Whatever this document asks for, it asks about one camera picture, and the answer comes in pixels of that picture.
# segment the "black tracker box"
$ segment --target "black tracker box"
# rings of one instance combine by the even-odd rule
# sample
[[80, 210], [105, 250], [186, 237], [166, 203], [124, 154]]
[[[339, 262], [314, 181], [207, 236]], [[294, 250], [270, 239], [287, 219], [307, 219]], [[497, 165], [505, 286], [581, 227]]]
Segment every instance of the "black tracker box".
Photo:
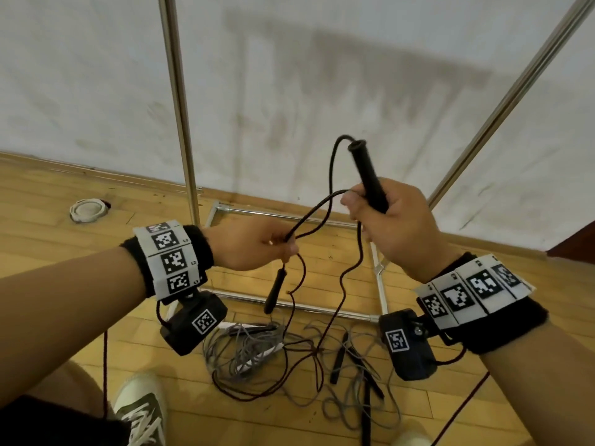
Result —
[[227, 316], [227, 307], [212, 292], [195, 290], [180, 299], [182, 309], [161, 327], [161, 336], [178, 355], [188, 355]]
[[389, 349], [394, 371], [405, 381], [427, 379], [436, 372], [434, 353], [413, 310], [380, 316], [381, 339]]

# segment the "baseboard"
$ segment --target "baseboard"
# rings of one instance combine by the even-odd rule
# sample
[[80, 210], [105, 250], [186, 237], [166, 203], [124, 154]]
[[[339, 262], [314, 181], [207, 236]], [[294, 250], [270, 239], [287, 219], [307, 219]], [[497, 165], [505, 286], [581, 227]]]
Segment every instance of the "baseboard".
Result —
[[[146, 178], [138, 175], [130, 175], [127, 173], [118, 173], [111, 171], [104, 171], [79, 164], [69, 164], [49, 159], [41, 159], [34, 156], [19, 155], [18, 153], [8, 153], [0, 151], [0, 161], [18, 164], [22, 166], [44, 169], [47, 171], [72, 173], [75, 175], [84, 175], [90, 178], [97, 178], [103, 180], [117, 181], [122, 184], [131, 186], [142, 186], [146, 188], [157, 189], [161, 191], [176, 192], [186, 194], [186, 186], [182, 184], [173, 183], [171, 181], [160, 180], [157, 178]], [[298, 205], [295, 203], [279, 202], [277, 200], [263, 199], [260, 197], [253, 197], [251, 195], [242, 195], [236, 193], [229, 193], [227, 191], [220, 191], [210, 188], [199, 188], [199, 194], [202, 197], [209, 199], [220, 200], [230, 204], [240, 204], [244, 206], [257, 207], [259, 209], [277, 211], [281, 213], [289, 213], [294, 215], [304, 215], [310, 208], [307, 206]], [[317, 217], [324, 215], [323, 210], [316, 213]], [[348, 215], [342, 213], [333, 213], [331, 219], [335, 221], [352, 222]], [[546, 259], [546, 253], [524, 247], [509, 246], [507, 244], [493, 243], [483, 239], [468, 238], [465, 236], [444, 234], [447, 240], [452, 244], [457, 244], [462, 247], [480, 248], [490, 250], [496, 253], [505, 253], [510, 255], [528, 257], [533, 259]]]

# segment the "white round object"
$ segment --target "white round object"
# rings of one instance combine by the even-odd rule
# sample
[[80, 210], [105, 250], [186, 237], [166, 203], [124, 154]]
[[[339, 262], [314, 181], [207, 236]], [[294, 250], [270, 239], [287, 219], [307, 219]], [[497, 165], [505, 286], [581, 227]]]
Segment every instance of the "white round object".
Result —
[[83, 199], [70, 207], [70, 218], [77, 224], [94, 222], [108, 213], [108, 207], [100, 199]]

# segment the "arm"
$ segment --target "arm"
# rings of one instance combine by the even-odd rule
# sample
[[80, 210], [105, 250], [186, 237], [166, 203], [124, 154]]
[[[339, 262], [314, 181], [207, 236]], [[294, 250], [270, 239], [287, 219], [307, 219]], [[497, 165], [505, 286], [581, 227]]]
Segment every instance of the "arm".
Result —
[[[386, 215], [358, 195], [361, 186], [342, 203], [391, 262], [427, 282], [461, 254], [443, 239], [417, 188], [385, 179], [382, 185]], [[548, 321], [481, 359], [539, 445], [593, 443], [595, 354], [574, 338]]]
[[[215, 266], [249, 270], [297, 253], [294, 242], [281, 243], [289, 230], [273, 219], [247, 217], [209, 228], [204, 235]], [[122, 247], [0, 279], [0, 407], [147, 296], [136, 261]]]

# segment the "fingernail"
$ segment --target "fingernail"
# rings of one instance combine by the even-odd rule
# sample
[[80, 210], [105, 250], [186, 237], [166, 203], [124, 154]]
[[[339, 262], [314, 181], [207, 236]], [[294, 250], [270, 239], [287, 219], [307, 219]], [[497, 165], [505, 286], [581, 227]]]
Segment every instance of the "fingernail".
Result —
[[341, 205], [350, 206], [358, 199], [358, 195], [353, 191], [348, 191], [341, 197]]

